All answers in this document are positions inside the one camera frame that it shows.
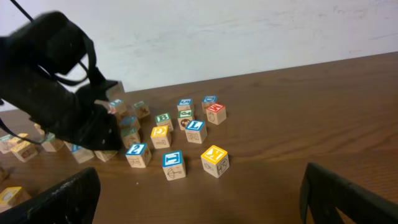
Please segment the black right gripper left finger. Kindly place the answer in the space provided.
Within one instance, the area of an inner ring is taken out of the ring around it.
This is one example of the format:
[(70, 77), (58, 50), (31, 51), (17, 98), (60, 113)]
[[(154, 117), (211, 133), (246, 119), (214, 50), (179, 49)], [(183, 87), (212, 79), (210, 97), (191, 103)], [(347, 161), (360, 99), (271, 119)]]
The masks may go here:
[(100, 192), (98, 173), (89, 167), (2, 212), (1, 224), (92, 224)]

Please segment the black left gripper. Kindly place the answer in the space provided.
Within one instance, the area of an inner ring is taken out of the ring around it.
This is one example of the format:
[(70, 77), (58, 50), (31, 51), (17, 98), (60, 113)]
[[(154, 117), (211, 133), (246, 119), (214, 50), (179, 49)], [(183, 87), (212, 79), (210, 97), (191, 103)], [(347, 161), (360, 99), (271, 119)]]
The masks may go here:
[[(75, 93), (62, 79), (88, 57), (89, 83)], [(93, 41), (64, 14), (47, 12), (1, 37), (1, 99), (30, 115), (46, 132), (93, 151), (123, 146), (116, 117), (96, 100), (107, 101), (118, 82), (96, 66)]]

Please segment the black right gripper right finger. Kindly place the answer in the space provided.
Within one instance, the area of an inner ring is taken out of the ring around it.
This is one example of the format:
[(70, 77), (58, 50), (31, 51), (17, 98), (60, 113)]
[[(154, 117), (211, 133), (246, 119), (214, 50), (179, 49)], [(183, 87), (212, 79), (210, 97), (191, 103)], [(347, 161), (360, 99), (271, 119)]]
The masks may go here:
[(315, 223), (343, 223), (342, 211), (355, 223), (397, 223), (397, 204), (309, 162), (300, 186), (300, 218), (307, 210)]

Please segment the yellow C block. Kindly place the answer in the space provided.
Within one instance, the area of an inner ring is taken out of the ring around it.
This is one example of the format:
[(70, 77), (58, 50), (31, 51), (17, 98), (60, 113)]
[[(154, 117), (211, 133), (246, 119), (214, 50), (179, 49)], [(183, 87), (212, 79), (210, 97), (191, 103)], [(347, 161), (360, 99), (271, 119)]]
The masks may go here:
[(5, 212), (27, 200), (31, 196), (22, 187), (8, 187), (1, 192), (0, 212)]

